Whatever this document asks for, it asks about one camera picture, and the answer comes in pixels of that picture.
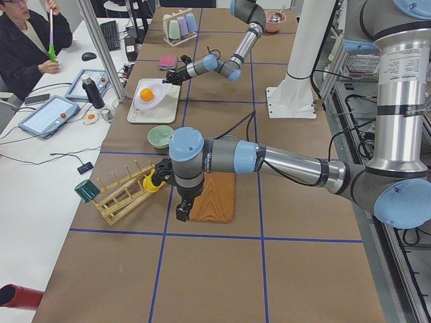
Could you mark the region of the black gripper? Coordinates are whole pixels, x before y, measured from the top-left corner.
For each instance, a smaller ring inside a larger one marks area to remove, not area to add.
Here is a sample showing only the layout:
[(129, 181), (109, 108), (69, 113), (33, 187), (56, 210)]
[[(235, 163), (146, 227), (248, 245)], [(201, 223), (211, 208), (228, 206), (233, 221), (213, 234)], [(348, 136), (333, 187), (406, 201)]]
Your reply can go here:
[(189, 79), (187, 70), (180, 69), (178, 71), (168, 70), (166, 78), (162, 80), (162, 83), (171, 83), (173, 85), (182, 85), (184, 81)]
[(203, 192), (204, 176), (194, 178), (181, 178), (175, 176), (177, 191), (182, 201), (176, 206), (176, 219), (188, 221), (190, 212), (193, 208), (193, 201)]

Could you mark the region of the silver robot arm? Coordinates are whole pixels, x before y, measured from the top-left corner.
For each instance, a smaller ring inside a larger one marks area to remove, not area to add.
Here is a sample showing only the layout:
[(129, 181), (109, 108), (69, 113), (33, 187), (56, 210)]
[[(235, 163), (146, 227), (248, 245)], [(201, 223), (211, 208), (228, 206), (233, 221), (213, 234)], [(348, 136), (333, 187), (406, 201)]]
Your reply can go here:
[(380, 222), (399, 229), (430, 219), (430, 183), (420, 160), (430, 57), (429, 1), (350, 1), (345, 35), (379, 49), (378, 102), (372, 159), (364, 166), (297, 155), (249, 141), (206, 139), (175, 130), (169, 142), (172, 180), (189, 218), (207, 172), (272, 172), (343, 196)]
[(183, 57), (185, 65), (175, 71), (169, 70), (163, 83), (182, 85), (183, 82), (210, 71), (232, 82), (239, 80), (242, 74), (241, 67), (262, 36), (267, 20), (264, 9), (255, 0), (231, 1), (230, 13), (248, 25), (243, 39), (230, 59), (224, 61), (216, 50), (209, 51), (207, 55), (196, 61), (185, 56)]

